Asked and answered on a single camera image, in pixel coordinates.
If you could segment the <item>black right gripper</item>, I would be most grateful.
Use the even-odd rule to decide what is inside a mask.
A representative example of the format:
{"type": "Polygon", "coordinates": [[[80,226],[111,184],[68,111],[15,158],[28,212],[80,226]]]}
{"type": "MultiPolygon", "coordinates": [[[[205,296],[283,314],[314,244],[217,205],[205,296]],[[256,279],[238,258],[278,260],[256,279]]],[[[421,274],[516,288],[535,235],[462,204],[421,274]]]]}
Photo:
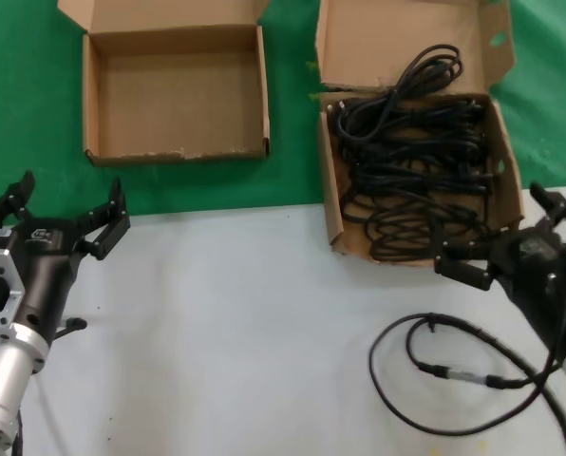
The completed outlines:
{"type": "MultiPolygon", "coordinates": [[[[562,362],[566,358],[566,246],[554,230],[566,220],[566,198],[539,183],[532,183],[529,192],[544,216],[535,227],[503,234],[494,242],[494,276],[545,347],[557,349],[556,361],[562,362]]],[[[435,240],[434,271],[488,291],[492,275],[471,261],[489,262],[489,254],[488,243],[435,240]]]]}

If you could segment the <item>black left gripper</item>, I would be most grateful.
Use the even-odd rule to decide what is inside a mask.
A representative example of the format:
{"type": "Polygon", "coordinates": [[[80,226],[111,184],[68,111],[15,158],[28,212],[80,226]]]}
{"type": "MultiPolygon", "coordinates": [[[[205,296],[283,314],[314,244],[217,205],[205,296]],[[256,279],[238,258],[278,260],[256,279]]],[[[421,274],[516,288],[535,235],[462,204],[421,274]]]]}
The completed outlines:
{"type": "Polygon", "coordinates": [[[35,178],[26,171],[0,196],[0,227],[8,216],[18,223],[13,258],[24,294],[14,321],[51,345],[83,255],[105,259],[130,228],[122,182],[115,178],[108,201],[75,218],[33,217],[27,209],[35,178]]]}

